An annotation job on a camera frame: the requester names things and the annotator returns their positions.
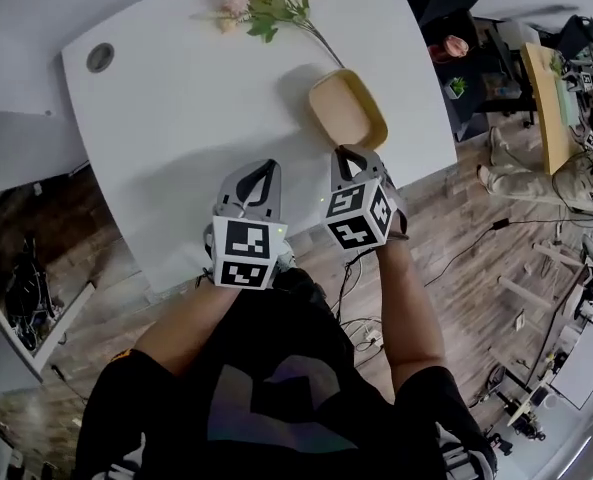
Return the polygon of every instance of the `desk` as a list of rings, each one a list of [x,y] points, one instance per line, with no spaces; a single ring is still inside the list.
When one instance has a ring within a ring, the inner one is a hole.
[[[554,174],[577,152],[568,129],[563,125],[556,91],[557,75],[549,69],[553,54],[554,50],[533,43],[526,43],[521,49],[536,97],[547,174]]]
[[[306,96],[337,69],[295,27],[271,44],[221,34],[191,16],[219,0],[143,0],[63,50],[78,126],[109,209],[152,288],[164,291],[210,264],[202,232],[223,179],[274,158],[282,220],[295,234],[320,222],[330,191],[327,140]],[[456,162],[432,63],[406,0],[311,0],[312,21],[377,101],[389,136],[379,149],[397,186]],[[89,52],[111,43],[93,74]]]

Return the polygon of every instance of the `black t-shirt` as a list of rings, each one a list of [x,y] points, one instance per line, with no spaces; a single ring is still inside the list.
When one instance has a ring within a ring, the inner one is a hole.
[[[493,451],[448,370],[418,372],[391,405],[354,369],[352,344],[329,311],[247,291],[183,378],[137,351],[112,360],[85,410],[75,478],[315,467],[443,479],[464,458],[482,458],[473,468],[491,478],[481,470],[495,470]]]

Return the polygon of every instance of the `cable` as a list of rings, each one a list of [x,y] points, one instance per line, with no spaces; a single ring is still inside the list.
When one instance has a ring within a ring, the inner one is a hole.
[[[356,255],[356,257],[347,262],[347,264],[345,265],[345,277],[343,279],[343,283],[340,285],[340,292],[338,293],[338,311],[336,312],[336,321],[340,324],[341,319],[342,319],[342,315],[341,315],[341,309],[342,309],[342,304],[343,304],[343,297],[345,296],[345,285],[347,284],[347,280],[349,279],[349,276],[351,275],[351,266],[356,263],[357,261],[359,261],[363,256],[374,252],[374,248],[372,249],[367,249],[361,253],[359,253],[358,255]]]
[[[470,249],[472,249],[490,231],[498,231],[498,230],[501,230],[503,228],[506,228],[507,226],[511,226],[513,224],[534,224],[534,223],[553,224],[553,223],[558,223],[558,222],[588,222],[588,221],[591,222],[591,221],[593,221],[593,219],[517,220],[517,221],[510,221],[509,219],[497,220],[496,222],[494,222],[494,224],[492,224],[492,227],[489,228],[489,229],[487,229],[486,231],[484,231],[483,234],[480,235],[474,241],[474,243],[472,245],[470,245],[469,247],[467,247],[463,251],[459,252],[456,256],[454,256],[450,260],[450,262],[447,264],[447,266],[445,266],[445,268],[443,269],[443,271],[440,274],[438,274],[434,279],[432,279],[431,281],[429,281],[428,283],[426,283],[425,284],[425,287],[429,286],[434,281],[437,281],[438,279],[440,279],[443,276],[443,274],[447,271],[447,269],[451,266],[451,264],[454,263],[454,261],[456,261],[460,256],[462,256],[463,254],[465,254],[467,251],[469,251]]]
[[[362,317],[362,318],[354,318],[353,320],[348,320],[347,322],[343,322],[342,324],[340,324],[340,326],[341,327],[345,326],[344,329],[347,330],[347,327],[349,327],[351,324],[353,324],[355,322],[366,322],[366,321],[377,322],[382,325],[380,318],[375,317],[375,316],[366,316],[366,317]]]
[[[71,386],[69,384],[69,382],[67,382],[67,379],[65,379],[65,375],[63,375],[63,372],[60,371],[60,368],[58,368],[58,366],[56,366],[55,364],[51,365],[51,369],[53,370],[53,372],[56,374],[56,376],[63,381],[63,383],[72,390],[72,392],[78,397],[80,398],[80,401],[83,403],[83,405],[85,407],[87,407],[87,402],[88,402],[88,398],[85,398],[83,395],[81,395],[78,391],[76,391],[73,386]]]
[[[451,261],[447,264],[447,266],[443,269],[443,271],[438,274],[434,279],[432,279],[429,283],[425,284],[425,287],[428,287],[430,284],[432,284],[434,281],[438,280],[441,278],[441,276],[447,271],[447,269],[449,268],[449,266],[454,263],[454,261],[456,261],[458,258],[460,258],[463,254],[465,254],[467,251],[469,251],[470,249],[472,249],[478,242],[480,242],[483,237],[489,233],[490,231],[492,231],[492,228],[489,228],[487,231],[485,231],[482,235],[480,235],[472,245],[470,245],[467,249],[459,252],[456,256],[454,256]]]
[[[362,258],[359,258],[359,260],[358,260],[358,268],[359,268],[359,270],[358,270],[358,277],[356,277],[356,281],[354,281],[354,284],[351,286],[351,288],[349,290],[347,290],[347,293],[344,293],[343,294],[344,297],[347,297],[350,293],[352,293],[354,291],[354,288],[356,288],[356,286],[358,285],[358,283],[360,281],[360,278],[363,275],[363,260],[362,260]],[[352,269],[350,267],[350,269],[349,269],[349,275],[350,275],[350,277],[351,277],[352,273],[353,272],[352,272]],[[336,306],[339,305],[339,303],[340,303],[340,299],[338,299],[334,303],[334,305],[331,307],[332,313],[334,312],[334,309],[336,308]]]
[[[354,349],[356,350],[356,352],[367,352],[367,350],[369,350],[369,347],[371,347],[374,343],[376,343],[376,340],[372,339],[369,341],[361,341],[358,345],[356,345],[354,347]]]

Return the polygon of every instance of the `wooden bowl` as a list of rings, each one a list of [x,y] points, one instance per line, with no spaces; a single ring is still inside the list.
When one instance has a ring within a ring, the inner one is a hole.
[[[334,148],[358,144],[376,149],[387,139],[387,124],[356,73],[339,69],[309,91],[309,105]]]

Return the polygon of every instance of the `black cable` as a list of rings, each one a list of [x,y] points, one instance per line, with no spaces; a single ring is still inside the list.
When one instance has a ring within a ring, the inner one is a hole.
[[[194,288],[198,288],[203,279],[207,279],[210,283],[214,284],[214,270],[211,268],[207,270],[205,267],[203,267],[203,273],[196,278],[196,284],[194,285]]]
[[[378,349],[378,352],[376,352],[374,355],[372,355],[372,356],[368,357],[367,359],[365,359],[365,360],[361,361],[361,362],[360,362],[360,363],[358,363],[356,366],[354,366],[354,368],[356,368],[356,369],[360,368],[360,367],[361,367],[361,366],[363,366],[365,363],[367,363],[367,362],[371,361],[372,359],[374,359],[374,358],[375,358],[375,357],[376,357],[378,354],[380,354],[380,353],[381,353],[381,352],[382,352],[384,349],[385,349],[385,347],[380,347],[380,348]]]
[[[377,322],[382,325],[380,318],[378,318],[376,316],[372,316],[372,317],[362,317],[362,318],[354,318],[353,320],[347,320],[347,322],[343,322],[342,324],[340,324],[340,326],[341,327],[345,326],[344,329],[347,329],[347,327],[349,327],[354,322]]]
[[[60,371],[60,368],[58,368],[58,366],[56,366],[55,364],[51,365],[51,369],[53,370],[53,372],[56,374],[56,376],[63,381],[63,383],[65,384],[65,386],[67,386],[69,389],[72,390],[72,392],[78,397],[80,398],[80,401],[83,403],[83,405],[85,407],[87,407],[87,402],[88,402],[88,398],[85,398],[83,395],[81,395],[78,391],[76,391],[74,389],[73,386],[71,386],[69,384],[69,382],[67,382],[67,379],[65,378],[65,375],[63,375],[63,372]]]
[[[513,224],[534,224],[534,223],[538,223],[538,224],[553,224],[553,223],[558,223],[558,222],[588,222],[588,221],[591,222],[591,221],[593,221],[593,219],[516,220],[516,221],[510,221],[509,219],[497,220],[496,222],[494,222],[494,224],[492,224],[492,227],[489,228],[488,230],[484,231],[483,234],[480,235],[474,241],[474,243],[472,245],[470,245],[469,247],[467,247],[463,251],[459,252],[456,256],[454,256],[450,260],[450,262],[447,264],[447,266],[443,269],[443,271],[439,275],[437,275],[434,279],[432,279],[430,282],[428,282],[427,284],[425,284],[425,287],[429,286],[434,281],[440,279],[440,277],[442,277],[442,275],[447,271],[447,269],[450,267],[450,265],[452,263],[454,263],[454,261],[456,261],[456,259],[458,259],[460,256],[462,256],[463,254],[465,254],[467,251],[469,251],[470,249],[472,249],[490,231],[498,231],[498,230],[501,230],[503,228],[506,228],[507,226],[511,226]]]
[[[341,322],[341,309],[343,306],[343,296],[345,295],[345,285],[347,284],[347,281],[349,280],[350,276],[351,276],[351,267],[354,263],[356,263],[359,259],[361,259],[363,256],[366,256],[367,254],[374,252],[375,249],[367,249],[359,254],[356,255],[356,257],[351,260],[348,261],[345,264],[345,277],[343,278],[343,283],[340,285],[340,292],[338,293],[338,311],[336,312],[336,321],[340,324]]]
[[[469,251],[471,248],[473,248],[478,242],[480,242],[483,237],[489,233],[490,231],[492,231],[493,228],[489,228],[487,231],[485,231],[482,235],[480,235],[472,245],[470,245],[467,249],[459,252],[456,256],[454,256],[451,261],[447,264],[447,266],[443,269],[443,271],[438,274],[434,279],[432,279],[429,283],[425,284],[425,287],[428,287],[430,284],[432,284],[434,281],[436,281],[437,279],[440,279],[440,277],[447,271],[447,269],[449,268],[449,266],[454,263],[454,261],[456,261],[458,258],[460,258],[463,254],[465,254],[467,251]]]
[[[369,347],[371,347],[374,343],[376,343],[375,339],[371,339],[369,341],[361,341],[358,345],[356,345],[354,347],[354,349],[356,350],[356,352],[367,352],[367,350],[369,350]]]

